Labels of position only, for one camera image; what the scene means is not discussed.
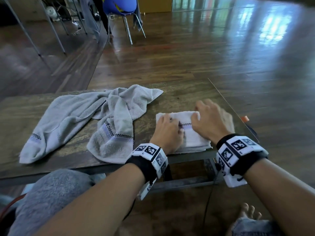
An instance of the wooden tabletop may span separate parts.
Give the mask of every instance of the wooden tabletop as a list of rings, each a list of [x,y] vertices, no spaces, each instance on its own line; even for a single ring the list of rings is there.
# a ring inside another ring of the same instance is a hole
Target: wooden tabletop
[[[163,82],[148,84],[145,87],[158,88],[164,93],[148,105],[147,112],[142,117],[134,121],[136,146],[150,140],[155,129],[157,113],[192,111],[195,102],[205,98],[212,99],[232,114],[237,133],[255,140],[253,134],[208,79]],[[23,177],[43,175],[61,168],[81,170],[108,164],[96,159],[86,149],[90,137],[97,129],[97,120],[93,119],[66,145],[43,159],[30,165],[19,163],[22,147],[53,99],[82,92],[88,91],[9,97],[0,103],[0,182],[15,179],[15,182],[25,183]]]

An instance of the toe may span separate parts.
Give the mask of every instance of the toe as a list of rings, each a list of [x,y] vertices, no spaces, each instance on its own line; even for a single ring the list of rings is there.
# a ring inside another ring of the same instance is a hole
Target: toe
[[[248,218],[252,219],[255,212],[255,207],[250,206],[249,212],[248,212]]]
[[[242,203],[239,217],[247,218],[248,209],[249,209],[248,204]]]
[[[262,217],[262,214],[260,212],[257,213],[256,220],[259,220]]]

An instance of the forearm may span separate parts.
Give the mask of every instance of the forearm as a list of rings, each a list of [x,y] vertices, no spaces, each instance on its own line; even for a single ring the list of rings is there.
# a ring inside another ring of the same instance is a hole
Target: forearm
[[[315,235],[315,190],[267,159],[244,175],[288,236]]]
[[[58,212],[36,235],[113,235],[144,183],[142,171],[126,164]]]

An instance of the hand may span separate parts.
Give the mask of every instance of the hand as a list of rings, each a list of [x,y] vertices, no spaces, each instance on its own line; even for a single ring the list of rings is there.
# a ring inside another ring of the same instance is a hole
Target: hand
[[[206,99],[204,103],[197,101],[195,111],[199,111],[200,120],[197,113],[191,115],[192,129],[203,138],[217,144],[224,136],[234,133],[232,115],[210,99]]]
[[[184,130],[178,124],[179,120],[171,119],[167,113],[160,117],[150,143],[162,148],[166,155],[175,152],[184,140]]]

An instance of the white towel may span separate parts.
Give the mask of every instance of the white towel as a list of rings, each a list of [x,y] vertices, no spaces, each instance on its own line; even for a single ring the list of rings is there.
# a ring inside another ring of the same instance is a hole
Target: white towel
[[[190,117],[193,113],[195,112],[185,111],[179,113],[170,113],[171,118],[179,119],[179,127],[184,129],[185,131],[184,142],[174,154],[202,152],[208,148],[212,148],[210,145],[210,141],[204,139],[192,129]],[[156,122],[163,115],[164,113],[158,113],[156,115]]]
[[[20,153],[29,164],[66,144],[91,118],[100,119],[87,149],[99,160],[123,164],[133,149],[132,121],[163,93],[132,85],[103,92],[64,95],[49,105]]]

